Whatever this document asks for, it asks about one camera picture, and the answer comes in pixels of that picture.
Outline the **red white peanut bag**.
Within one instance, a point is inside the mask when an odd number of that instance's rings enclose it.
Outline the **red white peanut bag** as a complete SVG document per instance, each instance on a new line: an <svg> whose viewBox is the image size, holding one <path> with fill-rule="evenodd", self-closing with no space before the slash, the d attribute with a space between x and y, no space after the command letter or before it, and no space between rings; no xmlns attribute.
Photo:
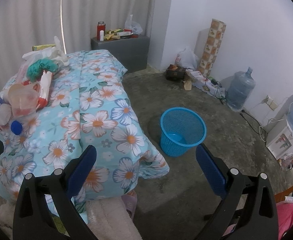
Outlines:
<svg viewBox="0 0 293 240"><path fill-rule="evenodd" d="M36 105L36 110L43 109L48 104L48 97L50 93L50 86L53 73L44 71L40 80L39 98Z"/></svg>

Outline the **blue mesh trash basket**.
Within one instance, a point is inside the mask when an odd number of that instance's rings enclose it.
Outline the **blue mesh trash basket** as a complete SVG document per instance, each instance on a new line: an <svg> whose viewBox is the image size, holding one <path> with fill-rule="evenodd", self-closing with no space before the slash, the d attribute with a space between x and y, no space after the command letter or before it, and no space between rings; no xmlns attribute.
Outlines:
<svg viewBox="0 0 293 240"><path fill-rule="evenodd" d="M184 108L167 109L160 118L162 151L170 157L179 157L202 143L207 127L196 112Z"/></svg>

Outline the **patterned rolled mat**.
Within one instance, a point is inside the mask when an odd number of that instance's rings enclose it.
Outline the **patterned rolled mat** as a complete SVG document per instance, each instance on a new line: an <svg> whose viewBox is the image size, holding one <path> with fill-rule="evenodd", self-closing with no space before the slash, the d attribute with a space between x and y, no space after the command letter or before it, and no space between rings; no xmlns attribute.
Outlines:
<svg viewBox="0 0 293 240"><path fill-rule="evenodd" d="M198 64L198 70L205 77L209 77L211 74L211 70L216 61L225 31L226 24L224 22L216 19L211 20L202 57Z"/></svg>

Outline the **small white bottle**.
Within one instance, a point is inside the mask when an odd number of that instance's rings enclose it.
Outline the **small white bottle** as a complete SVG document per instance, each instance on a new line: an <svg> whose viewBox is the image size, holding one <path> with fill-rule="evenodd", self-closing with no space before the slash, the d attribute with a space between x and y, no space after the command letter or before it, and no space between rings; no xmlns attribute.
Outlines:
<svg viewBox="0 0 293 240"><path fill-rule="evenodd" d="M99 32L99 40L100 40L100 41L104 41L104 31L103 31L103 30L101 30L101 31Z"/></svg>

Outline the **dark cardboard box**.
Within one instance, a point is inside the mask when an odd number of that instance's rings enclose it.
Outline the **dark cardboard box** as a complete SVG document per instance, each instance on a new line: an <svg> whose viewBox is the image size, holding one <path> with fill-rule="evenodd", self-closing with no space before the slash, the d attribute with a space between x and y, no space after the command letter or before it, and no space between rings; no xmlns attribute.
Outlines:
<svg viewBox="0 0 293 240"><path fill-rule="evenodd" d="M165 71L165 78L169 81L179 82L185 78L186 68L171 64Z"/></svg>

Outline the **white plastic shopping bag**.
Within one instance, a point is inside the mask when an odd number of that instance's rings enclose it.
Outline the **white plastic shopping bag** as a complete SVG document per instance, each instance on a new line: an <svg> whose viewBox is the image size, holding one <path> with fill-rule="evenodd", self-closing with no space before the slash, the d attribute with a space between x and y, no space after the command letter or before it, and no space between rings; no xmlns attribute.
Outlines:
<svg viewBox="0 0 293 240"><path fill-rule="evenodd" d="M191 70L197 70L198 67L198 57L194 54L194 52L186 47L184 50L178 52L175 65Z"/></svg>

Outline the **clear plastic cup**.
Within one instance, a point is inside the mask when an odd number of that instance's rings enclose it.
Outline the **clear plastic cup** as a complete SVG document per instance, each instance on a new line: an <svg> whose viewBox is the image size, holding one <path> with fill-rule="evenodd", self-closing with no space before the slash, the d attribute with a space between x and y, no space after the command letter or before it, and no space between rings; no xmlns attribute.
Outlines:
<svg viewBox="0 0 293 240"><path fill-rule="evenodd" d="M39 99L38 83L31 83L24 86L16 83L8 89L8 101L12 107L12 113L15 118L27 116L36 112L36 106Z"/></svg>

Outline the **clear plastic bag on cabinet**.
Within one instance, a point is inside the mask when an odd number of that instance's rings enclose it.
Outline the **clear plastic bag on cabinet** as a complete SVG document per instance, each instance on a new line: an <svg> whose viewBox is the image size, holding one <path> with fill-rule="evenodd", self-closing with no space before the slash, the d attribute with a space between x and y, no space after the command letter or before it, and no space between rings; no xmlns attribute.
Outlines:
<svg viewBox="0 0 293 240"><path fill-rule="evenodd" d="M128 16L124 24L124 29L130 30L135 35L141 35L143 33L141 25L133 21L133 15Z"/></svg>

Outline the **white water dispenser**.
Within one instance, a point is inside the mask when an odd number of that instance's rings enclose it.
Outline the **white water dispenser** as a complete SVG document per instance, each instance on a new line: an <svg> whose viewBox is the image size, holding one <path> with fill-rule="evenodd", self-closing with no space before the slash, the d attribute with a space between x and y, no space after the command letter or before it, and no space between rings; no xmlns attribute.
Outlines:
<svg viewBox="0 0 293 240"><path fill-rule="evenodd" d="M266 147L277 160L292 150L293 130L286 115L268 133Z"/></svg>

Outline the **pink cloth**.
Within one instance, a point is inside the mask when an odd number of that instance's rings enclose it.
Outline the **pink cloth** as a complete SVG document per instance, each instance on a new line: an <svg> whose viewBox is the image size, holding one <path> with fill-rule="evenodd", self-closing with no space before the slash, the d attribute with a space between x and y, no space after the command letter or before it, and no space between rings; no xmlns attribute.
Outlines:
<svg viewBox="0 0 293 240"><path fill-rule="evenodd" d="M293 203L287 203L285 201L278 202L276 204L278 215L278 239L281 239L283 235L293 226Z"/></svg>

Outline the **large blue water jug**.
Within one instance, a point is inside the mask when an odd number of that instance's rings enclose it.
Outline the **large blue water jug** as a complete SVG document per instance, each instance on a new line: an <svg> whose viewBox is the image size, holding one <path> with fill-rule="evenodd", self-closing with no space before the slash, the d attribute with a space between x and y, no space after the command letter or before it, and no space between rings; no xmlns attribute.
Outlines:
<svg viewBox="0 0 293 240"><path fill-rule="evenodd" d="M253 69L248 67L246 72L236 72L227 90L227 106L234 112L240 112L255 88L255 80L252 77Z"/></svg>

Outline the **grey bedside cabinet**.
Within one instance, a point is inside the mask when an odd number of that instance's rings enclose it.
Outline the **grey bedside cabinet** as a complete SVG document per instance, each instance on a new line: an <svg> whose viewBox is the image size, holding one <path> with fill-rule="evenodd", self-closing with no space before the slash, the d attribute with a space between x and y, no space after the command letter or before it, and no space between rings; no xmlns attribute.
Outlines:
<svg viewBox="0 0 293 240"><path fill-rule="evenodd" d="M91 39L92 50L108 50L128 70L128 73L147 68L149 45L150 38L144 35L109 41Z"/></svg>

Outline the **white curtain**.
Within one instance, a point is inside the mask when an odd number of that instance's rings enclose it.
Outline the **white curtain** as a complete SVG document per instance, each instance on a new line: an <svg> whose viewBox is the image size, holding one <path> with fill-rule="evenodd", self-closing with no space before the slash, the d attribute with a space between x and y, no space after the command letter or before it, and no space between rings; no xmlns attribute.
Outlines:
<svg viewBox="0 0 293 240"><path fill-rule="evenodd" d="M151 32L154 0L0 0L0 89L23 54L59 38L67 53L89 50L97 24L122 28L129 16Z"/></svg>

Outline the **pepsi plastic bottle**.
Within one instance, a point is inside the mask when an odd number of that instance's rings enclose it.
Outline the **pepsi plastic bottle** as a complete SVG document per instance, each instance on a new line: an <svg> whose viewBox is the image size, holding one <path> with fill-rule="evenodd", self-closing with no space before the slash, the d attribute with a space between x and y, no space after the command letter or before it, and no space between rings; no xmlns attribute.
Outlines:
<svg viewBox="0 0 293 240"><path fill-rule="evenodd" d="M3 98L0 97L0 129L5 132L12 132L14 135L22 133L22 124L14 119L12 107L10 104L5 103Z"/></svg>

